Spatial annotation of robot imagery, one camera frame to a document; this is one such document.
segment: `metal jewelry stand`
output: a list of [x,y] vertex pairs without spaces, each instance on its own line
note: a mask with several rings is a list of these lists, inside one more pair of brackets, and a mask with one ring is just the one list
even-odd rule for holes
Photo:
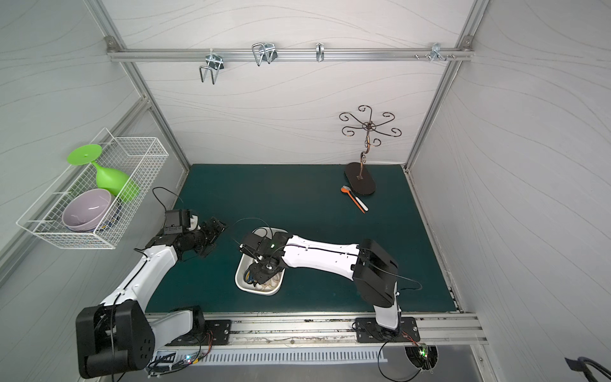
[[373,181],[367,168],[365,168],[365,162],[367,162],[367,157],[365,155],[369,153],[369,150],[371,149],[372,146],[377,147],[382,144],[382,141],[380,141],[378,138],[374,138],[372,141],[369,137],[370,133],[375,132],[375,133],[386,135],[386,136],[393,137],[393,138],[399,137],[401,136],[401,134],[403,134],[401,130],[399,130],[396,127],[393,127],[392,129],[390,129],[390,132],[392,134],[382,133],[381,131],[378,131],[377,130],[378,127],[385,125],[389,123],[390,121],[394,120],[395,115],[392,114],[391,112],[387,112],[387,111],[383,112],[382,113],[383,117],[392,118],[392,119],[377,125],[373,123],[373,121],[371,121],[373,109],[367,105],[359,106],[359,111],[361,112],[366,112],[367,109],[369,109],[369,121],[366,121],[366,122],[361,122],[351,112],[343,112],[340,114],[340,120],[347,122],[350,119],[348,116],[351,116],[361,125],[360,127],[344,126],[342,128],[342,134],[344,134],[345,136],[351,137],[354,135],[354,130],[356,129],[363,129],[367,132],[367,135],[365,137],[366,149],[360,153],[360,163],[359,162],[349,163],[346,166],[346,170],[345,170],[346,177],[348,178],[348,181],[350,182],[350,187],[352,187],[355,193],[362,194],[362,195],[370,195],[376,191],[376,183]]

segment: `white plastic tray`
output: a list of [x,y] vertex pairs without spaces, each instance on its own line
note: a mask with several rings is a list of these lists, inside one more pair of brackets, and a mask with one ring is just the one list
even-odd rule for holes
[[[259,235],[261,237],[267,236],[270,239],[276,232],[286,232],[283,229],[277,229],[277,228],[271,228],[271,233],[269,232],[269,230],[270,228],[267,228],[267,227],[259,227],[252,232],[255,235]],[[278,285],[276,285],[274,289],[268,290],[268,291],[257,290],[253,285],[247,284],[244,281],[244,272],[246,272],[248,267],[254,262],[255,262],[255,259],[253,259],[252,257],[247,256],[247,255],[242,255],[242,259],[240,259],[240,264],[238,265],[238,270],[236,270],[235,272],[235,285],[237,285],[238,288],[240,288],[241,290],[245,292],[254,293],[256,295],[273,296],[276,293],[278,293],[278,291],[280,290],[280,286],[282,285],[282,279],[284,278],[284,271],[286,269],[280,272],[280,281],[278,282]]]

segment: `wall hook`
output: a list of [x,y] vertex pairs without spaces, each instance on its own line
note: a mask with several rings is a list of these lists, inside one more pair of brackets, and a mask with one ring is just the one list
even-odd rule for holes
[[206,56],[206,66],[199,67],[199,76],[202,79],[206,79],[206,74],[210,71],[210,78],[212,79],[212,85],[216,84],[216,79],[219,78],[219,70],[223,69],[223,58],[212,53]]
[[440,49],[441,45],[439,43],[433,44],[433,47],[431,48],[431,53],[426,55],[429,61],[446,61],[448,59],[448,57],[444,57],[439,53]]
[[269,42],[258,42],[252,45],[252,54],[255,56],[255,62],[257,66],[261,66],[263,57],[268,64],[271,64],[273,60],[278,57],[276,53],[276,46]]
[[316,44],[316,61],[324,61],[324,44],[320,42]]

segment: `air vent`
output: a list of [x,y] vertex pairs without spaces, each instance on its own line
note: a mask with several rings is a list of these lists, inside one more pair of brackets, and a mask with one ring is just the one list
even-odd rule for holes
[[[213,348],[212,352],[193,366],[205,365],[325,365],[325,364],[360,364],[378,361],[378,350],[375,347],[345,348],[289,348],[289,349],[221,349]],[[156,359],[173,350],[164,349]],[[187,351],[178,350],[176,360],[184,359]],[[387,362],[384,352],[380,362]]]

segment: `white wall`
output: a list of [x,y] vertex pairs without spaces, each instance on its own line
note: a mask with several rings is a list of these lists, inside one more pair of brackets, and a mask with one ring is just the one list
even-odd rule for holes
[[[148,111],[125,136],[156,136],[169,147]],[[170,152],[153,186],[177,192],[182,176]],[[172,205],[173,195],[156,192]],[[64,250],[40,241],[0,288],[2,380],[78,380],[76,316],[117,287],[141,257],[132,249],[148,243],[162,222],[163,208],[148,193],[117,249]]]
[[[112,128],[139,96],[82,0],[2,3],[0,13],[0,248],[15,221],[66,167],[66,156]],[[126,135],[163,138],[148,114]],[[156,185],[176,190],[173,153]],[[169,205],[174,196],[159,194]],[[60,250],[39,241],[0,288],[2,381],[78,379],[75,318],[135,265],[163,209],[147,195],[113,251]]]
[[66,157],[139,98],[82,0],[4,1],[0,12],[0,248]]
[[[454,47],[472,0],[104,0],[128,48]],[[397,119],[400,138],[379,136],[369,163],[402,163],[445,64],[427,62],[228,62],[216,85],[201,63],[139,64],[192,163],[349,163],[363,131],[342,135],[338,115],[374,107]]]
[[609,0],[494,0],[412,168],[505,381],[611,366],[609,20]]

